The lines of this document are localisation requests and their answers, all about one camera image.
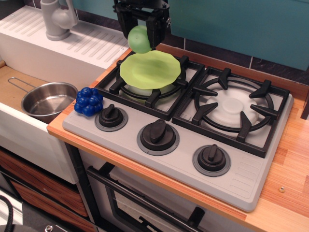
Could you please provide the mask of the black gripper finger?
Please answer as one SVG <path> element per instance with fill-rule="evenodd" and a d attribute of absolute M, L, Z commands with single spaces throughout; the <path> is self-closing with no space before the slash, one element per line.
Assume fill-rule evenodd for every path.
<path fill-rule="evenodd" d="M 147 36 L 150 47 L 157 47 L 165 39 L 167 22 L 165 18 L 150 16 L 146 20 Z"/>
<path fill-rule="evenodd" d="M 127 39 L 130 31 L 138 25 L 138 20 L 133 17 L 131 11 L 117 12 L 117 17 L 124 37 Z"/>

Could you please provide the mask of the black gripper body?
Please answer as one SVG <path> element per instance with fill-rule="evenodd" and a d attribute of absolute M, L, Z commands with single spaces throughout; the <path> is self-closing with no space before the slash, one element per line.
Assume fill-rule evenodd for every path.
<path fill-rule="evenodd" d="M 133 13 L 137 20 L 145 21 L 150 16 L 165 18 L 167 28 L 170 26 L 169 4 L 166 0 L 114 0 L 113 10 Z"/>

